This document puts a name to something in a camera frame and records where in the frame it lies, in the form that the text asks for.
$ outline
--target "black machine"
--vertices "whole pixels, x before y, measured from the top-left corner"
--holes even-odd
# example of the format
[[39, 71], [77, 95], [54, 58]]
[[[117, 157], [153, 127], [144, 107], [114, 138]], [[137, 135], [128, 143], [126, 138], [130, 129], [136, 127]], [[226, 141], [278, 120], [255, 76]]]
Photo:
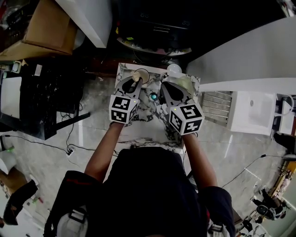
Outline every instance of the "black machine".
[[117, 0], [117, 5], [126, 46], [154, 52], [191, 48], [195, 57], [285, 17], [277, 0]]

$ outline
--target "open cardboard box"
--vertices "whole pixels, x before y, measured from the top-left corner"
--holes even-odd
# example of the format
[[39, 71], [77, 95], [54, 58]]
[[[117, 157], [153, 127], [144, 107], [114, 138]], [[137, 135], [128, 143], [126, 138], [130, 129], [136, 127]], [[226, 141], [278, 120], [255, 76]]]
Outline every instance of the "open cardboard box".
[[40, 0], [24, 38], [2, 51], [0, 61], [71, 55], [76, 33], [76, 24], [54, 0]]

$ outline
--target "t-shirt sleeve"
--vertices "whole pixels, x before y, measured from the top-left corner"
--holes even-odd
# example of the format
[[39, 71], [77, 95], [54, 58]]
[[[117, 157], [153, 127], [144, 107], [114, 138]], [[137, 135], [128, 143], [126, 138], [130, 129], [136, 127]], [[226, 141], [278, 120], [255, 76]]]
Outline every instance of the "t-shirt sleeve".
[[201, 202], [210, 213], [215, 223], [226, 225], [231, 237], [235, 236], [233, 209], [230, 194], [220, 187], [206, 187], [198, 192]]
[[98, 197], [102, 184], [96, 179], [78, 172], [68, 171], [62, 181], [59, 192], [51, 209], [45, 227], [53, 225], [56, 229], [60, 218], [74, 208], [92, 202], [92, 198]]

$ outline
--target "white sticker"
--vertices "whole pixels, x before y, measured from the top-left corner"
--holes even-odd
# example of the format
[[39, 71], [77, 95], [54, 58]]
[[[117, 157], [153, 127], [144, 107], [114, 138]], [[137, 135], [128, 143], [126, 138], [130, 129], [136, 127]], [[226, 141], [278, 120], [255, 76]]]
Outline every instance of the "white sticker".
[[34, 76], [40, 76], [42, 65], [37, 64]]

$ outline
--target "forearm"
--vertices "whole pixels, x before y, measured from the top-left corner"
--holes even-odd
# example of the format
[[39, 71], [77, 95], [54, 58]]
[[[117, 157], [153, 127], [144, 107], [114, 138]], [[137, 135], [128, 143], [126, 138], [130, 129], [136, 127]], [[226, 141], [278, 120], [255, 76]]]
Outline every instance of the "forearm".
[[217, 186], [215, 171], [194, 134], [184, 135], [183, 141], [188, 153], [192, 173], [197, 187]]
[[85, 174], [103, 182], [124, 124], [113, 123], [89, 160]]

